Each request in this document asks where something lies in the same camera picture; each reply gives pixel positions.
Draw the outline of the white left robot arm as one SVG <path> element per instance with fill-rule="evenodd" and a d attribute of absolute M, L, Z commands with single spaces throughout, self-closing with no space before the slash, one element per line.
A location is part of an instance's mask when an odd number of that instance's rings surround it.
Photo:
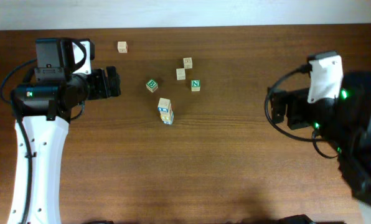
<path fill-rule="evenodd" d="M 11 91 L 17 163 L 8 223 L 61 222 L 60 170 L 72 108 L 120 94 L 115 67 L 34 68 Z"/>

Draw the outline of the yellow edged wooden block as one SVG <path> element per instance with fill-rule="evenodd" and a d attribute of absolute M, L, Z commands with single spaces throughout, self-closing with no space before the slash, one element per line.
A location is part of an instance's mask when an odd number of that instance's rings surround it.
<path fill-rule="evenodd" d="M 170 120 L 170 121 L 163 121 L 164 124 L 169 124 L 169 125 L 172 125 L 173 123 L 173 120 Z"/>

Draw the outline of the blue D letter block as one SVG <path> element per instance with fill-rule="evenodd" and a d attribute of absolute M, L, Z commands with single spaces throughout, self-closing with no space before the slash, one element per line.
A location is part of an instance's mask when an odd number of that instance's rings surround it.
<path fill-rule="evenodd" d="M 170 121 L 174 119 L 174 114 L 172 108 L 168 109 L 167 111 L 160 111 L 162 121 Z"/>

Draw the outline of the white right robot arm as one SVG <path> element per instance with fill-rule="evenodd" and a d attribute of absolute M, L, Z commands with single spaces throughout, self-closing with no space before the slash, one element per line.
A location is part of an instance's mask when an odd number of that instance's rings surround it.
<path fill-rule="evenodd" d="M 371 223 L 371 72 L 344 73 L 336 51 L 311 55 L 267 89 L 264 110 L 281 134 L 335 150 L 342 178 Z"/>

